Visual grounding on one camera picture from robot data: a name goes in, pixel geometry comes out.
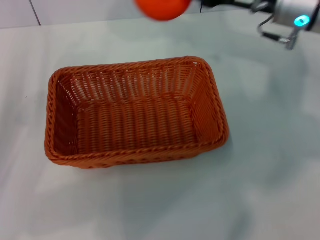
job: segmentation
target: orange ball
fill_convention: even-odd
[[[135,0],[136,5],[149,18],[169,21],[182,15],[192,0]]]

